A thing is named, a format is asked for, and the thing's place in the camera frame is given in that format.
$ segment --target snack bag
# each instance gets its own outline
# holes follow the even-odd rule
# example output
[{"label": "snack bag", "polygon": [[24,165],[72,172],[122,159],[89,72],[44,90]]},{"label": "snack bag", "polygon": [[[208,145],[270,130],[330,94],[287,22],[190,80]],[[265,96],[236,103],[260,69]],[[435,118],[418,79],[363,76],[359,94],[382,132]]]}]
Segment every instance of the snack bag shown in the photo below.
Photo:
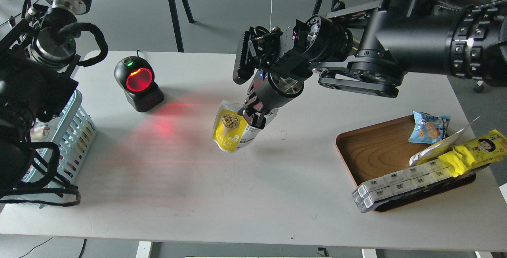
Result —
[{"label": "snack bag", "polygon": [[454,146],[452,151],[438,159],[449,166],[453,177],[458,177],[470,169],[501,161],[504,156],[507,156],[507,139],[494,129],[482,137]]},{"label": "snack bag", "polygon": [[[238,115],[237,111],[242,107],[242,104],[222,101],[215,118],[212,140],[225,152],[233,153],[237,149],[246,146],[261,131],[248,125],[243,116]],[[266,114],[266,126],[275,118],[277,112],[278,109],[276,108]]]},{"label": "snack bag", "polygon": [[476,117],[473,121],[471,121],[467,126],[464,128],[458,130],[455,134],[451,135],[450,137],[447,137],[446,139],[443,139],[442,141],[439,141],[432,146],[426,148],[425,150],[416,153],[413,155],[409,160],[410,166],[415,166],[419,164],[423,164],[426,162],[429,162],[436,157],[446,153],[447,151],[451,150],[451,148],[454,146],[454,143],[461,137],[461,135],[470,127],[472,123],[474,123],[479,117]]},{"label": "snack bag", "polygon": [[446,138],[446,129],[449,125],[451,117],[438,116],[434,117],[424,112],[415,112],[415,128],[412,132],[409,142],[413,143],[437,143]]}]

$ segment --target white table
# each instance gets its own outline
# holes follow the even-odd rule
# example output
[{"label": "white table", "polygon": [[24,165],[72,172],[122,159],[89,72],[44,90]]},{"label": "white table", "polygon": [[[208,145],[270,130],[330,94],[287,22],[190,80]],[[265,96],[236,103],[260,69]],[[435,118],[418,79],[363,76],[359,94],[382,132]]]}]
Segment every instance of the white table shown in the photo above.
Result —
[{"label": "white table", "polygon": [[[385,213],[361,214],[335,148],[338,134],[420,110],[467,124],[445,76],[408,74],[395,99],[325,89],[317,76],[257,139],[234,154],[210,140],[223,99],[242,102],[234,55],[141,53],[165,93],[136,112],[113,77],[135,52],[80,68],[99,134],[70,208],[8,205],[0,233],[146,241],[507,251],[507,205],[489,168],[467,186]],[[473,138],[469,131],[464,137]]]}]

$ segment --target robotic arm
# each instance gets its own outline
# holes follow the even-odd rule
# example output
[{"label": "robotic arm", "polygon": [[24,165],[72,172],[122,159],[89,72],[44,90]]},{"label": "robotic arm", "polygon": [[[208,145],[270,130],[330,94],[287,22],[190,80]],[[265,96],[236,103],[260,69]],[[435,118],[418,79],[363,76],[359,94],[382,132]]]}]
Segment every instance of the robotic arm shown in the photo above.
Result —
[{"label": "robotic arm", "polygon": [[[70,78],[72,71],[76,65],[90,66],[105,59],[107,43],[98,27],[77,22],[76,15],[87,13],[92,0],[46,1],[49,6],[30,6],[25,1],[22,20],[0,40],[0,198],[32,193],[76,195],[75,202],[63,204],[69,206],[79,204],[80,196],[77,187],[56,172],[58,146],[31,142],[29,132],[36,119],[50,121],[60,115],[78,85]],[[75,38],[83,31],[94,35],[100,53],[80,61]],[[38,156],[40,148],[52,150],[49,162]],[[22,182],[30,165],[44,176],[37,182]],[[43,188],[54,179],[62,188]]]},{"label": "robotic arm", "polygon": [[[233,80],[242,84],[257,72],[238,114],[264,128],[264,116],[299,96],[312,72],[326,88],[391,98],[407,72],[507,86],[507,0],[443,13],[435,13],[436,4],[375,0],[296,20],[283,33],[250,28],[238,46]],[[353,28],[364,29],[359,43]]]}]

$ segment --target gray floor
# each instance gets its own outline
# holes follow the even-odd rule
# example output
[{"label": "gray floor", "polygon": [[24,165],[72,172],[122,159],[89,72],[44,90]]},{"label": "gray floor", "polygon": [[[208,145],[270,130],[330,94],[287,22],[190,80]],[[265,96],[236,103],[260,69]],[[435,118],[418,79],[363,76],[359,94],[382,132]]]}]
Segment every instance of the gray floor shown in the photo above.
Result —
[{"label": "gray floor", "polygon": [[[348,7],[372,0],[343,0]],[[0,0],[0,20],[17,12],[23,0]],[[273,0],[272,27],[286,27],[295,18],[306,20],[311,16],[315,0]],[[176,0],[185,52],[236,53],[241,33],[249,26],[269,27],[270,0],[189,0],[195,24],[186,21],[183,6]],[[324,0],[320,13],[325,15],[331,0]],[[81,22],[91,22],[104,33],[109,49],[135,51],[176,52],[172,22],[167,0],[93,0],[91,11],[79,16]],[[0,27],[0,36],[9,30]],[[82,56],[97,49],[92,37],[83,34],[77,41],[78,53]],[[482,94],[475,94],[473,81],[451,78],[458,99],[469,119],[480,115],[473,126],[476,135],[493,128],[507,132],[505,121],[505,99],[507,89],[486,87]],[[491,166],[499,185],[507,182],[507,167],[504,162]],[[32,247],[44,242],[44,237],[18,237],[0,235],[0,257],[19,257]],[[36,248],[27,257],[77,257],[82,239],[54,238]],[[135,257],[136,241],[89,240],[86,257]],[[339,258],[359,258],[360,249],[329,248],[330,255]],[[288,247],[283,245],[221,245],[160,243],[154,247],[154,257],[183,258],[185,256],[318,256],[316,247]],[[472,252],[401,251],[378,250],[379,258],[471,258]]]}]

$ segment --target white cable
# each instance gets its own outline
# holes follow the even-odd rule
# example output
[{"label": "white cable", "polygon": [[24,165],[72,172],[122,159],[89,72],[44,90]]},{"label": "white cable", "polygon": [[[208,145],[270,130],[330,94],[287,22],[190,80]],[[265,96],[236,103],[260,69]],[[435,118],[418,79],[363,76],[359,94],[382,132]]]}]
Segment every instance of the white cable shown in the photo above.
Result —
[{"label": "white cable", "polygon": [[271,20],[273,19],[273,0],[271,0],[271,12],[269,13],[269,28],[268,30],[271,31]]}]

